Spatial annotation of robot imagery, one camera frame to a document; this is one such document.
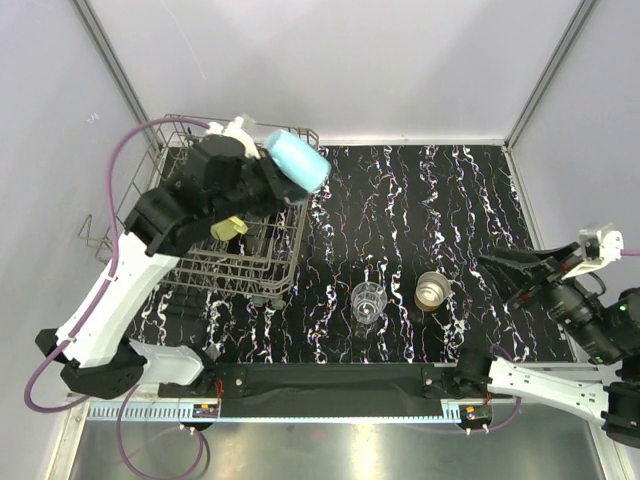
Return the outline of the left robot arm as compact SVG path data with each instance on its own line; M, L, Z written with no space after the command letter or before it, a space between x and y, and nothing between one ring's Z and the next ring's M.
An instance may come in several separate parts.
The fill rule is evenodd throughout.
M269 217L308 198L330 165L299 137L278 131L263 146L244 132L204 136L162 185L141 195L112 258L76 313L35 342L62 365L69 390L113 399L142 384L173 384L194 397L215 385L215 362L189 344L150 345L126 331L154 287L213 225L233 216Z

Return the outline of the black marble pattern mat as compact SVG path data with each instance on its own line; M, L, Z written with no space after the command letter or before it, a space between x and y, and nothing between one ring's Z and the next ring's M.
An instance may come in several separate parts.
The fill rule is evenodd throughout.
M539 309L510 310L479 272L495 246L530 237L497 147L333 146L331 177L310 201L284 307L244 295L157 287L128 329L137 341L216 346L226 362L453 361L462 348L499 345L518 361L569 361L559 328ZM439 272L451 293L421 310L418 278ZM374 323L357 322L351 293L385 288Z

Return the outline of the brown metal cup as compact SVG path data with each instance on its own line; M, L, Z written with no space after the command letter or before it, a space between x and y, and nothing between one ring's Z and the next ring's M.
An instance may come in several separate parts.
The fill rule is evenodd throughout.
M445 302L450 293L450 282L443 274L426 272L417 280L414 300L421 310L432 312Z

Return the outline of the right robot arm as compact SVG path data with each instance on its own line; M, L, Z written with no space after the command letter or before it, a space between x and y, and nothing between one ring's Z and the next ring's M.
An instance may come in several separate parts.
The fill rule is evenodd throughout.
M598 425L607 437L639 445L639 291L605 306L577 280L620 259L619 234L553 250L497 248L479 264L500 298L515 309L540 305L596 366L619 364L616 380L585 383L532 370L496 355L461 353L453 385L465 397L504 394L534 400Z

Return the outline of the clear glass cup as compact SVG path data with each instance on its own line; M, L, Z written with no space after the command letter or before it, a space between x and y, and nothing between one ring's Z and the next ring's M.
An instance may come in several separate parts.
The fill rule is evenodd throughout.
M385 288L374 282L361 282L351 293L351 313L353 318L364 325L376 322L387 305Z

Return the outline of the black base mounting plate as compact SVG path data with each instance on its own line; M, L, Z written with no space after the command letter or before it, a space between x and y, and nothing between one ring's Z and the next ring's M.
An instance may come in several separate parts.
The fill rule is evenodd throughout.
M214 378L225 420L417 418L440 414L442 399L484 397L490 363L218 364Z

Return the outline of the paper cup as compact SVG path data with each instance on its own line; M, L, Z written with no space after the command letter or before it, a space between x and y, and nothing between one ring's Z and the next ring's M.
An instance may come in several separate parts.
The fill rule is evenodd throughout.
M237 216L229 217L211 226L212 237L220 242L228 242L238 235L244 235L248 231L246 223Z

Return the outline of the blue mug cream inside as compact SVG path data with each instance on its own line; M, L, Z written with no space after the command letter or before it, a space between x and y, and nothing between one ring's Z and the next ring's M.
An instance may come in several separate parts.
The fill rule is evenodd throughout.
M288 131L274 132L265 140L264 146L282 173L308 193L319 190L329 177L330 163Z

